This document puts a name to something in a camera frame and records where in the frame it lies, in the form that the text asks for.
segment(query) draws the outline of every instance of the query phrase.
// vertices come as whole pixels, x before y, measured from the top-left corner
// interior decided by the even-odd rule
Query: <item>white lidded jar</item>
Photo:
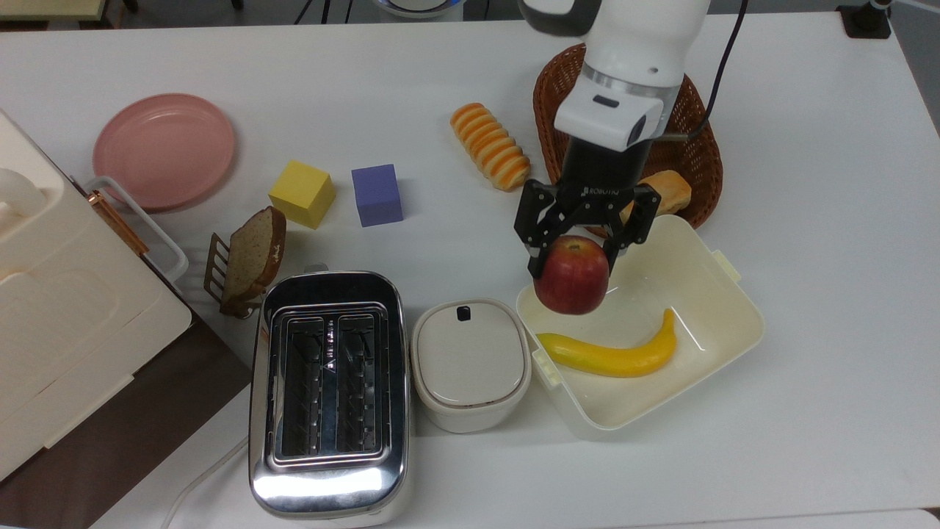
[[[415,388],[431,420],[453,433],[498,425],[532,376],[525,328],[494,299],[468,299],[424,313],[412,334]]]

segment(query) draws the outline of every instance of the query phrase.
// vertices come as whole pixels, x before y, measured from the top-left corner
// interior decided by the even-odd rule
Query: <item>container handle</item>
[[[169,270],[163,271],[166,280],[173,282],[182,277],[183,273],[186,271],[186,268],[189,267],[189,259],[186,258],[186,254],[183,253],[182,248],[180,248],[180,246],[176,244],[160,226],[157,225],[153,218],[147,215],[144,210],[141,209],[139,205],[137,205],[136,200],[134,200],[131,195],[129,195],[127,191],[125,191],[124,188],[120,186],[120,184],[115,182],[114,179],[107,176],[100,176],[88,183],[87,191],[90,192],[105,187],[108,187],[114,192],[118,193],[124,199],[124,202],[127,203],[127,205],[130,206],[131,209],[137,214],[137,216],[146,222],[147,225],[150,226],[150,228],[157,234],[157,236],[159,236],[164,241],[164,243],[166,243],[166,245],[169,246],[171,250],[173,250],[173,253],[176,254],[176,264],[174,264],[173,267]]]
[[[12,169],[0,168],[0,202],[19,216],[38,215],[46,197],[28,178]]]
[[[557,366],[541,345],[532,349],[532,361],[535,362],[536,371],[546,388],[553,389],[561,384],[561,373],[558,372]]]
[[[730,277],[732,281],[738,282],[741,280],[741,274],[731,265],[731,261],[725,257],[725,254],[722,253],[720,249],[713,251],[712,257],[714,257],[722,269],[725,270],[725,273],[728,274],[728,277]]]

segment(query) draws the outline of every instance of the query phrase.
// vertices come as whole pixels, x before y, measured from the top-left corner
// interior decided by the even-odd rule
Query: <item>purple cube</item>
[[[388,164],[374,168],[352,170],[355,189],[355,207],[363,227],[389,222],[401,222],[401,197],[395,179],[395,166]]]

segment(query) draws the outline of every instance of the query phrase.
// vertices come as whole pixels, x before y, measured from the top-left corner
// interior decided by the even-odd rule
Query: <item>yellow cube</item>
[[[289,220],[314,230],[337,197],[329,173],[290,160],[268,193],[271,205]]]

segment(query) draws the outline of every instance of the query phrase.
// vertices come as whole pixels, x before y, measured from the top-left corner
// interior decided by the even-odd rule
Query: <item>stainless steel toaster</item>
[[[258,318],[249,481],[308,527],[392,520],[411,492],[411,389],[399,294],[370,272],[279,282]]]

